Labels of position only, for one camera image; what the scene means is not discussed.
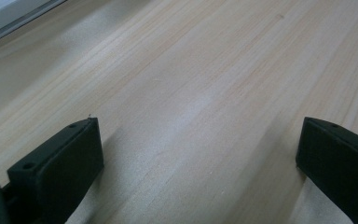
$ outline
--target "light wood surface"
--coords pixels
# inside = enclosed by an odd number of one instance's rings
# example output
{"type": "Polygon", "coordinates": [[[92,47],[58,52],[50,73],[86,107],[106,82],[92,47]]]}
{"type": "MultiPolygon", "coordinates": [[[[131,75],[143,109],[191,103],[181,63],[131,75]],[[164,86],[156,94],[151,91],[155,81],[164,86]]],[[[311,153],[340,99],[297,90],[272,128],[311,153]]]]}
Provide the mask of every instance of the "light wood surface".
{"type": "Polygon", "coordinates": [[[351,223],[295,155],[305,116],[358,133],[358,0],[74,0],[0,40],[1,185],[89,115],[68,223],[351,223]]]}

